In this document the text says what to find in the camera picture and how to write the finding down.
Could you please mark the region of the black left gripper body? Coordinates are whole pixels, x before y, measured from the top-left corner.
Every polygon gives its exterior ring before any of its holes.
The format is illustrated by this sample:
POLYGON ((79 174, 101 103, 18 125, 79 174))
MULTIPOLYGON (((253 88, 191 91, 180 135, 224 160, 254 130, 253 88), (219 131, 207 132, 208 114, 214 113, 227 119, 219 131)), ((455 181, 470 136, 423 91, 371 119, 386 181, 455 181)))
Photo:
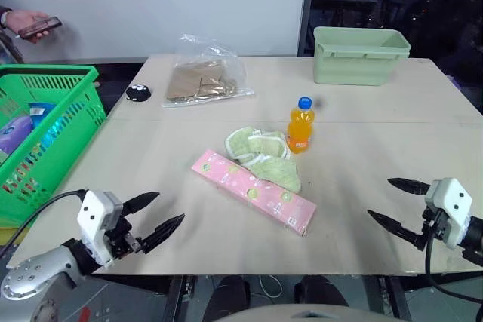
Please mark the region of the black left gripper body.
POLYGON ((141 238, 135 238, 131 229, 132 225, 122 213, 115 227, 105 232, 104 237, 113 259, 123 259, 132 253, 148 253, 146 243, 141 238))

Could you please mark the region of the person's bare hand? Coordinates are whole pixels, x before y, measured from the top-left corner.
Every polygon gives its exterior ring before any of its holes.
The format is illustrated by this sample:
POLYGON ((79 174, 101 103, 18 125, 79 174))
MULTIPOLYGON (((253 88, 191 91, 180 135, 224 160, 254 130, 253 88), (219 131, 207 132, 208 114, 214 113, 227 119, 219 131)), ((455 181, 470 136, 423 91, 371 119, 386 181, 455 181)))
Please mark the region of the person's bare hand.
POLYGON ((17 35, 21 29, 48 18, 48 14, 39 11, 12 10, 5 13, 4 25, 7 29, 17 35))

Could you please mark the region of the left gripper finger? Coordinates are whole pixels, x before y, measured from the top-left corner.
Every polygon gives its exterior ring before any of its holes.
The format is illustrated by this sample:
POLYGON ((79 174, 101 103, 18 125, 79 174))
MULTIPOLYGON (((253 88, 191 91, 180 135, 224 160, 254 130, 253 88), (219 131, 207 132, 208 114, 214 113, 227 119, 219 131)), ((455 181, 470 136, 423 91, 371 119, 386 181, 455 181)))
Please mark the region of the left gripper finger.
POLYGON ((150 253, 154 250, 159 244, 166 241, 180 226, 182 221, 185 218, 185 214, 182 213, 178 216, 174 216, 161 225, 155 228, 155 231, 148 235, 146 238, 140 241, 141 251, 145 254, 150 253))
POLYGON ((128 216, 137 213, 138 211, 147 207, 159 195, 159 192, 146 192, 124 202, 122 205, 121 216, 128 216))

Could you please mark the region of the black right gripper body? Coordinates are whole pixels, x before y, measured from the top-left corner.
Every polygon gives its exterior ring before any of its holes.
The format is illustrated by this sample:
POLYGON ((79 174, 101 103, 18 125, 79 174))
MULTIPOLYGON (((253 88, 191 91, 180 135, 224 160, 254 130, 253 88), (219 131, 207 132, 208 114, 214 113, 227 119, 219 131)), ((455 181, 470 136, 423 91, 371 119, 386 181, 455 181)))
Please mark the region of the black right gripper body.
POLYGON ((423 227, 422 235, 420 237, 422 242, 429 241, 429 233, 433 233, 433 237, 437 240, 443 241, 445 239, 446 231, 448 230, 449 216, 441 208, 431 208, 426 206, 423 211, 423 227))

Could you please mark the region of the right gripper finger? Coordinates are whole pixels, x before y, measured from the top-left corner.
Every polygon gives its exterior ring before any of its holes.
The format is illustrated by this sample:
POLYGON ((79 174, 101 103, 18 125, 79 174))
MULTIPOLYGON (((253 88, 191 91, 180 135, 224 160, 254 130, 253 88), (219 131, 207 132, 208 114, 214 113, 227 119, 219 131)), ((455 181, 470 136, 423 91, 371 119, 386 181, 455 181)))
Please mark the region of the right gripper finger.
POLYGON ((389 233, 409 242, 415 246, 418 250, 424 250, 427 238, 424 235, 419 235, 409 229, 404 228, 400 222, 390 218, 389 216, 375 212, 373 210, 367 210, 369 215, 385 230, 389 233))
POLYGON ((413 179, 389 178, 387 181, 389 184, 395 186, 397 189, 413 195, 425 195, 430 188, 430 184, 426 184, 424 182, 413 179))

